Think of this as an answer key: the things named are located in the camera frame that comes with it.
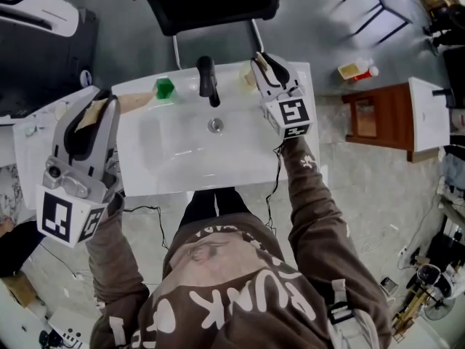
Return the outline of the small grey floor bin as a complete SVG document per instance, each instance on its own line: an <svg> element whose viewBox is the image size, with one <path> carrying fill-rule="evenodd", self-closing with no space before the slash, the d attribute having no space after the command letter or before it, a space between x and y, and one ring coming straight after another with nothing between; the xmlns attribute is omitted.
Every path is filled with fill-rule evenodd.
<svg viewBox="0 0 465 349"><path fill-rule="evenodd" d="M390 277L384 277L380 282L381 289L385 295L391 297L398 289L399 285L394 282Z"/></svg>

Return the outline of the yellow box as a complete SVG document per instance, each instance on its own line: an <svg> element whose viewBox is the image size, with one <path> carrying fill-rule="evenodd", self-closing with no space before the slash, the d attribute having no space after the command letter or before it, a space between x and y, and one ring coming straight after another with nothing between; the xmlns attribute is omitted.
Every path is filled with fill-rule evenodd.
<svg viewBox="0 0 465 349"><path fill-rule="evenodd" d="M352 79L360 74L360 68L356 62L347 63L338 67L338 72L344 80Z"/></svg>

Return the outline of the black faucet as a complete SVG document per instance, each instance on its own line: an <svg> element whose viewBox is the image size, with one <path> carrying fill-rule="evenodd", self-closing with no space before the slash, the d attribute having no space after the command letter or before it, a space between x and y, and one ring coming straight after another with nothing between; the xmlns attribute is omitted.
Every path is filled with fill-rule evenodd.
<svg viewBox="0 0 465 349"><path fill-rule="evenodd" d="M432 96L433 97L444 96L447 108L455 108L456 106L455 96L451 88L432 90Z"/></svg>
<svg viewBox="0 0 465 349"><path fill-rule="evenodd" d="M196 68L200 76L199 95L208 98L212 108L217 108L220 105L220 99L217 92L214 61L209 56L199 57Z"/></svg>

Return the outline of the white and black robot device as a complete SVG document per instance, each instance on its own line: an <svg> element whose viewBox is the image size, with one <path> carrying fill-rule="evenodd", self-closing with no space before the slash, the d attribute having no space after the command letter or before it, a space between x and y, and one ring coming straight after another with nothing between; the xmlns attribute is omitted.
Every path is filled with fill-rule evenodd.
<svg viewBox="0 0 465 349"><path fill-rule="evenodd" d="M443 299L455 299L465 294L465 265L453 267L449 264L444 271L433 264L425 263L417 268L418 279L432 287Z"/></svg>

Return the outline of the white and black appliance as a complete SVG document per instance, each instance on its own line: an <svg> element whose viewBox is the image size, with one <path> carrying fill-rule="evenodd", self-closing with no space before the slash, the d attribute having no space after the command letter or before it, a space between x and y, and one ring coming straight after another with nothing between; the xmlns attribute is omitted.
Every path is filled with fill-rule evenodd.
<svg viewBox="0 0 465 349"><path fill-rule="evenodd" d="M98 26L65 0L0 0L0 117L24 118L92 85Z"/></svg>

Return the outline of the green cube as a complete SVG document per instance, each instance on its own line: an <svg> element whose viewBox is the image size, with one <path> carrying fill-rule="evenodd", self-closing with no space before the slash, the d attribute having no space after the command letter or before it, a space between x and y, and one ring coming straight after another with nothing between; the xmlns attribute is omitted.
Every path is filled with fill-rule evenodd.
<svg viewBox="0 0 465 349"><path fill-rule="evenodd" d="M170 103L173 100L175 85L170 78L158 78L154 85L157 100L163 103Z"/></svg>

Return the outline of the person's right forearm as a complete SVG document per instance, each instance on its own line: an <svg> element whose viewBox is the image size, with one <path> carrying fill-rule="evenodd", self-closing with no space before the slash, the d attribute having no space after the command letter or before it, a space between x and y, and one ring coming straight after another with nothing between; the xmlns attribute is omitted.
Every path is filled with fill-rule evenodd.
<svg viewBox="0 0 465 349"><path fill-rule="evenodd" d="M304 138L285 140L281 156L288 175L292 224L288 240L294 254L308 251L353 253L347 224Z"/></svg>

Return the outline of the orange bottle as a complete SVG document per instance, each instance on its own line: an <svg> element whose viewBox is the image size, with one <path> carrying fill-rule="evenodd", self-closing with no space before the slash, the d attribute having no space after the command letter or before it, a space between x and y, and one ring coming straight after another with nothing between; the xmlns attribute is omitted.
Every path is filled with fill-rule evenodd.
<svg viewBox="0 0 465 349"><path fill-rule="evenodd" d="M379 75L379 69L375 65L372 65L369 67L369 69L365 73L361 73L360 75L355 76L353 80L357 82L363 79L369 79L372 77L376 77L378 75Z"/></svg>

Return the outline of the person's left forearm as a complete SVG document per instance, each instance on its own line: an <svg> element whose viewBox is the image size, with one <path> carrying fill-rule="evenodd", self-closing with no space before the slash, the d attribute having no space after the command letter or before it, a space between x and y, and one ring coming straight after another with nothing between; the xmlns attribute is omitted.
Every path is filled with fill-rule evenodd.
<svg viewBox="0 0 465 349"><path fill-rule="evenodd" d="M124 198L117 193L104 211L92 239L86 242L94 296L105 305L130 299L144 302L148 298L148 289L122 231L123 211Z"/></svg>

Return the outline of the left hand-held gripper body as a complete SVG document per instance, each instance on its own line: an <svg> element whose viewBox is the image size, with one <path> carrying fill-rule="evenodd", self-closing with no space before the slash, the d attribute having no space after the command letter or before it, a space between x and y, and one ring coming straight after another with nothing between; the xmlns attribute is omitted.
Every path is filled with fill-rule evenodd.
<svg viewBox="0 0 465 349"><path fill-rule="evenodd" d="M38 231L70 248L92 239L108 218L118 184L113 158L97 179L50 156L43 183L36 186Z"/></svg>

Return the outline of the black round bin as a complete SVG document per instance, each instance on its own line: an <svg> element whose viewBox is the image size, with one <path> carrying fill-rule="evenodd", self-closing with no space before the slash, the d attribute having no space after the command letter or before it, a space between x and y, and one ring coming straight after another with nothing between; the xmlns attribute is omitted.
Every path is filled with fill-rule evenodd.
<svg viewBox="0 0 465 349"><path fill-rule="evenodd" d="M463 4L449 5L448 17L454 25L465 29L465 6Z"/></svg>

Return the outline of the clear eyeglasses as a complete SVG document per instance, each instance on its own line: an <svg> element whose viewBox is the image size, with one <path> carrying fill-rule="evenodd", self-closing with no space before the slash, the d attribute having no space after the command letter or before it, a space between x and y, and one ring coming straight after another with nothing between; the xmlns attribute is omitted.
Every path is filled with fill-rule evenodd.
<svg viewBox="0 0 465 349"><path fill-rule="evenodd" d="M67 112L72 104L67 100L58 100L54 107L54 118L59 121Z"/></svg>

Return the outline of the brown wooden cabinet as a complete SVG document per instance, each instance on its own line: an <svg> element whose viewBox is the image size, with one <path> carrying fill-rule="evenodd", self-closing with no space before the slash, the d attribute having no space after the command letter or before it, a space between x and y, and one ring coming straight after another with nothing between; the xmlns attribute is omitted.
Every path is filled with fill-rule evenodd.
<svg viewBox="0 0 465 349"><path fill-rule="evenodd" d="M409 84L356 92L342 97L349 106L351 132L346 141L406 152L412 162L414 148L413 106Z"/></svg>

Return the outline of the person's brown printed sweatshirt torso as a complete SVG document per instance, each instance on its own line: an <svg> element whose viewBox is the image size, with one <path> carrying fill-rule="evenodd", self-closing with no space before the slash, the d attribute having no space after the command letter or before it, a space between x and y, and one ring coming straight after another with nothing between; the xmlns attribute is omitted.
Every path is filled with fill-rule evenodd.
<svg viewBox="0 0 465 349"><path fill-rule="evenodd" d="M355 250L294 256L250 214L185 226L131 347L389 348L386 298Z"/></svg>

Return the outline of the white plastic bag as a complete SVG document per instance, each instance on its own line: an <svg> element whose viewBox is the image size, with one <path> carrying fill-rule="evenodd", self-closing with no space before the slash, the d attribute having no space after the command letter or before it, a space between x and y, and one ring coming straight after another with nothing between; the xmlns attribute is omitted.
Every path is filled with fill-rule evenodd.
<svg viewBox="0 0 465 349"><path fill-rule="evenodd" d="M450 121L454 132L465 135L465 109L453 109L450 112Z"/></svg>

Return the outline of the black standing fan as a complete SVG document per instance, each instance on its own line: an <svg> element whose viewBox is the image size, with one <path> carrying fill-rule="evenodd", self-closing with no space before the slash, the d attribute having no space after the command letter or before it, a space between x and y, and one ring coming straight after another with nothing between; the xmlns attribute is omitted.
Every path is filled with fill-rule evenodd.
<svg viewBox="0 0 465 349"><path fill-rule="evenodd" d="M452 311L455 301L455 299L430 297L426 302L424 315L430 321L439 321Z"/></svg>

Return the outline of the person's black-trousered legs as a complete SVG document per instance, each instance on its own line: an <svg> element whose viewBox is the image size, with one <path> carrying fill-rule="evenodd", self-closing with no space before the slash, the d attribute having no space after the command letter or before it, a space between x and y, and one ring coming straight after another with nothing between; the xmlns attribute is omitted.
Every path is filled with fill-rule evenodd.
<svg viewBox="0 0 465 349"><path fill-rule="evenodd" d="M200 190L194 192L179 226L236 213L251 214L234 187Z"/></svg>

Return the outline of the white ceramic basin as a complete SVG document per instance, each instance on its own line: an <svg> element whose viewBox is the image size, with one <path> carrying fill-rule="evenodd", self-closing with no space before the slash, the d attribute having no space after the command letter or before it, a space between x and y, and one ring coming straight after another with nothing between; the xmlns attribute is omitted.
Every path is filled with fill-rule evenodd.
<svg viewBox="0 0 465 349"><path fill-rule="evenodd" d="M96 87L88 87L60 100L67 100L74 104L82 97L96 94L98 90L99 88ZM35 112L13 128L21 189L27 208L36 211L36 186L43 183L46 161L52 155L54 131L58 123L54 118L54 107L57 101ZM23 131L23 127L29 123L34 123L38 127L37 133L32 137L26 137ZM112 154L112 158L116 161L115 152L116 145ZM92 172L91 169L81 169L81 171L87 174Z"/></svg>
<svg viewBox="0 0 465 349"><path fill-rule="evenodd" d="M215 68L220 105L199 95L200 77L189 68L165 73L175 85L173 100L157 98L120 117L117 149L122 183L128 196L151 196L231 187L287 175L274 150L280 138L259 108L257 89L239 83L243 63ZM219 118L220 133L208 122Z"/></svg>
<svg viewBox="0 0 465 349"><path fill-rule="evenodd" d="M450 116L443 88L415 77L408 79L408 86L413 112L413 151L448 145Z"/></svg>

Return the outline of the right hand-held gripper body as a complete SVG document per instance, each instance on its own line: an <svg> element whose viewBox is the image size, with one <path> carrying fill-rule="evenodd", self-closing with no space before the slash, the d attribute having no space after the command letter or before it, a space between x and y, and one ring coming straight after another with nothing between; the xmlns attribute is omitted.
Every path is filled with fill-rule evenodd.
<svg viewBox="0 0 465 349"><path fill-rule="evenodd" d="M278 137L288 140L310 132L314 116L308 104L304 88L297 86L262 98L259 107Z"/></svg>

